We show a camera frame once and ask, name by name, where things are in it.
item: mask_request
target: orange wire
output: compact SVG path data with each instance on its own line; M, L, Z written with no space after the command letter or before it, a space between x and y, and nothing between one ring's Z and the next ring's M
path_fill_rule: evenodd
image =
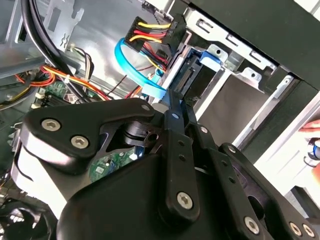
M55 75L58 75L62 78L66 78L67 75L59 70L56 70L52 67L49 66L44 66L43 69L47 70L49 73L53 73ZM99 90L98 88L96 88L95 86L93 86L92 84L90 84L87 81L84 81L80 78L74 77L74 76L70 76L69 79L73 82L76 82L80 85L84 85L86 88L93 90L94 92L96 92L97 94L99 94L101 97L103 97L105 100L110 100L110 98L108 98L103 91Z

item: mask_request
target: cable tie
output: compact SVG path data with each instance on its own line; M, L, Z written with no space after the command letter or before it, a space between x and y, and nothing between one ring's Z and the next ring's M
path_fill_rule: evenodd
M70 83L70 75L68 74L67 76L65 76L65 79L63 81L65 84L69 84Z

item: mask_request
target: metal slot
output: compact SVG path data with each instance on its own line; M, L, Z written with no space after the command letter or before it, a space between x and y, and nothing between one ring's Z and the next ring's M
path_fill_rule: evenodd
M196 25L199 28L201 28L203 31L207 32L208 34L210 33L211 29L214 28L212 25L210 25L209 23L207 23L203 19L199 19L198 22L196 23Z

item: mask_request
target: mounting hole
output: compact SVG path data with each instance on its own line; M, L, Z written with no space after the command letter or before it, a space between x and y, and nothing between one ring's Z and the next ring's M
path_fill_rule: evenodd
M144 110L150 111L150 108L147 105L141 105Z
M264 219L265 217L265 210L262 207L261 203L254 197L254 196L248 196L249 202L254 210L254 213L256 217L259 220Z
M157 134L151 134L150 136L148 136L148 141L149 142L154 142L155 140L158 139L158 135Z
M175 113L172 113L172 116L175 118L175 119L179 119L179 116Z
M178 141L178 144L181 146L181 147L184 147L185 146L185 143L183 141Z
M183 155L179 155L179 159L181 160L181 161L183 161L183 162L185 162L186 161L186 158L185 158L185 156L183 156Z
M233 184L236 184L236 181L232 177L229 177L229 181L232 182Z

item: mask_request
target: metal panel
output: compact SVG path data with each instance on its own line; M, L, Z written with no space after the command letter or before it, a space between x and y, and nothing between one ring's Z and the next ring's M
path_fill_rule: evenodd
M192 0L260 52L320 89L320 22L292 0Z

